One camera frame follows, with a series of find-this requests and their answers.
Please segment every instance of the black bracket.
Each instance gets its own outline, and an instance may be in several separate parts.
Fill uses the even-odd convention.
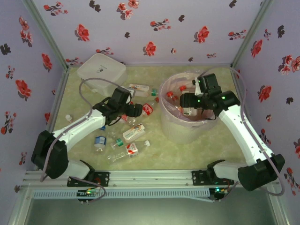
[[[94,172],[94,176],[91,182],[99,183],[101,186],[107,187],[109,182],[109,172]],[[69,177],[67,180],[67,186],[68,187],[91,187],[93,185]]]
[[[222,178],[217,178],[212,181],[207,170],[192,171],[192,180],[194,186],[208,186],[208,185],[228,185],[227,181]],[[228,180],[230,185],[234,184],[233,180]]]

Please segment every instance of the white plastic container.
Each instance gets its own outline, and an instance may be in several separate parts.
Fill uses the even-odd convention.
[[[180,73],[169,77],[161,84],[158,96],[161,107],[162,130],[165,136],[176,144],[189,144],[198,139],[201,133],[206,132],[216,125],[217,120],[197,120],[191,121],[184,117],[166,100],[166,93],[170,90],[176,90],[182,85],[187,85],[199,76],[194,73]],[[214,118],[211,110],[203,113],[204,118]]]
[[[127,80],[126,66],[118,61],[97,53],[87,60],[78,70],[77,74],[82,79],[104,78],[118,85],[122,85]],[[109,97],[113,94],[116,86],[105,81],[91,80],[85,84],[101,95]]]

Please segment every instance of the white bottle cap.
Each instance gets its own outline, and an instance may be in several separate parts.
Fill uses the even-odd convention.
[[[69,114],[66,115],[66,120],[67,120],[67,121],[71,121],[71,120],[72,120],[72,116],[70,116]]]
[[[145,141],[145,145],[146,145],[147,147],[149,147],[149,146],[150,146],[150,142],[149,142],[148,140],[146,140],[146,141]]]

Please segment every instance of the floral wallpaper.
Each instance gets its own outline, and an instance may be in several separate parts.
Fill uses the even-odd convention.
[[[7,224],[63,69],[21,1],[3,1],[0,17],[0,221]]]
[[[274,1],[236,66],[246,79],[246,104],[256,131],[275,153],[285,158],[281,174],[287,212],[293,219],[290,224],[300,221],[298,5],[297,0]]]
[[[125,64],[232,63],[262,0],[33,2],[66,64],[79,66],[95,53]]]

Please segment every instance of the red bottle cap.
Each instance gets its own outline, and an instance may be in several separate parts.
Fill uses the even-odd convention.
[[[172,91],[167,92],[167,96],[168,96],[168,97],[171,97],[172,95],[173,95],[173,92],[172,92]]]
[[[185,86],[185,85],[183,85],[183,86],[181,86],[181,87],[179,87],[179,90],[180,91],[183,91],[183,90],[185,90],[187,87]]]

